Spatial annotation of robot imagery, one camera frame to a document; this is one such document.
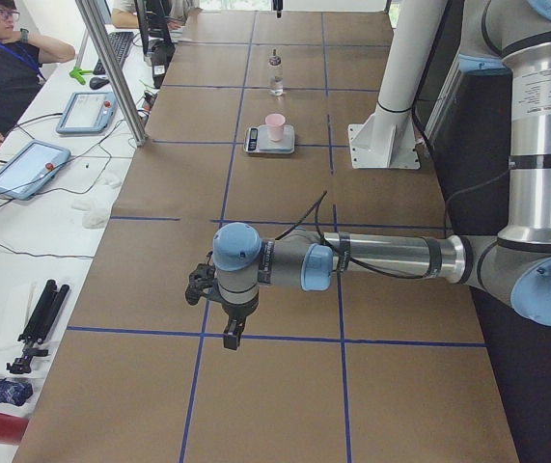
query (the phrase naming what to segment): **computer mouse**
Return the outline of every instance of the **computer mouse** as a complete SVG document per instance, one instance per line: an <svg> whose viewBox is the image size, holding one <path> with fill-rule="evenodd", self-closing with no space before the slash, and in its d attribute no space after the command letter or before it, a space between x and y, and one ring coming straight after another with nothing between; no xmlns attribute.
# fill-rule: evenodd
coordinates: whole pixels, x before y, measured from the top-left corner
<svg viewBox="0 0 551 463"><path fill-rule="evenodd" d="M91 87L93 90L97 90L104 85L108 85L109 83L110 81L105 77L92 77L89 81L89 87Z"/></svg>

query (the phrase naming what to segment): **white desk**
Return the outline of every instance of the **white desk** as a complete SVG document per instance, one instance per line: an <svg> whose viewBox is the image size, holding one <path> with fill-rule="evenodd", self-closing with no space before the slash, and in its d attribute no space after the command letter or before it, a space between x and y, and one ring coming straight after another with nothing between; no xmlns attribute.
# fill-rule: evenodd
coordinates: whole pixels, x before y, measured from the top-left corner
<svg viewBox="0 0 551 463"><path fill-rule="evenodd" d="M90 42L82 68L93 68L96 63L96 53ZM38 116L60 113L65 109L73 92L88 92L89 75L85 76L87 85L80 85L69 77L75 61L58 66L48 79L33 103L26 110L21 121L28 121ZM124 63L124 75L131 91L133 100L138 102L152 84L151 69L142 58L140 46L132 50ZM100 91L111 90L110 86ZM71 191L83 192L96 182L97 176L103 171L104 179L123 181L135 151L131 133L126 123L121 122L124 115L117 111L114 120L108 128L97 136L66 137L56 133L58 117L42 121L26 123L24 128L37 140L66 147L73 156L85 153L92 145L104 136L114 133L103 143L109 151L106 153L99 147L90 150L79 159L70 162L52 179L43 191L55 188L67 188ZM20 129L14 130L0 149L0 160L8 160L24 147L30 138ZM67 191L53 191L37 196L29 201L13 201L0 207L0 243L16 251L33 254L56 254L64 256L93 256L103 235L103 229L90 230L82 225L85 212L72 207L76 200L95 201L100 207L109 210L116 200L120 186L112 187L101 181L84 195ZM44 346L50 349L50 355L34 359L33 372L23 375L32 380L34 394L21 407L0 404L0 412L15 416L29 416L37 403L41 387L56 353L56 347L63 336L69 316L82 284L91 265L91 259L78 258L32 258L17 256L0 248L0 377L9 377L5 364L21 356L23 343L17 342L27 316L29 294L32 311L39 300L41 291L48 279L56 280L58 286L68 284L69 295L59 314L56 325L49 335L51 340ZM0 463L13 459L17 447L0 445Z"/></svg>

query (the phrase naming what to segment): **black keyboard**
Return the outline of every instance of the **black keyboard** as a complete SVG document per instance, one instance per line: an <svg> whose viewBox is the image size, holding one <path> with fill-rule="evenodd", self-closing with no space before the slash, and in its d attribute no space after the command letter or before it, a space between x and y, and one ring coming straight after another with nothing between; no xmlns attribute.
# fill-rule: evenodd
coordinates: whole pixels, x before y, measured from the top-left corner
<svg viewBox="0 0 551 463"><path fill-rule="evenodd" d="M110 32L108 34L108 40L110 40L110 44L112 45L112 49L114 50L114 56L116 56L117 62L122 68L124 60L127 58L129 50L131 49L131 44L133 42L133 32ZM105 69L103 68L103 63L101 62L101 60L97 61L95 69L93 69L93 74L105 74Z"/></svg>

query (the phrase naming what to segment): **blue tablet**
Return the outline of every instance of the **blue tablet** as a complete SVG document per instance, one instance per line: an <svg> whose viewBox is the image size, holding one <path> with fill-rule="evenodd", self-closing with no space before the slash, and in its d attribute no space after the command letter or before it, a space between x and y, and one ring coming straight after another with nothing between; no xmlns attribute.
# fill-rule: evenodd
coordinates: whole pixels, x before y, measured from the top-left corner
<svg viewBox="0 0 551 463"><path fill-rule="evenodd" d="M108 126L117 107L112 92L75 92L71 95L56 131L64 135L90 135Z"/></svg>
<svg viewBox="0 0 551 463"><path fill-rule="evenodd" d="M28 200L62 169L71 152L31 141L0 170L0 195Z"/></svg>

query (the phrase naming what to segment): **glass bottle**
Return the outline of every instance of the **glass bottle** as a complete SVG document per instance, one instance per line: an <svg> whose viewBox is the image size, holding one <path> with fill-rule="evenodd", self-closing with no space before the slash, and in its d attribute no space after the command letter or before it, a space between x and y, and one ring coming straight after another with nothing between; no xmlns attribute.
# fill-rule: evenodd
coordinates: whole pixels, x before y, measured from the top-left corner
<svg viewBox="0 0 551 463"><path fill-rule="evenodd" d="M273 48L273 56L268 59L268 73L270 79L270 92L279 96L284 93L284 74L282 59L277 56L277 50Z"/></svg>

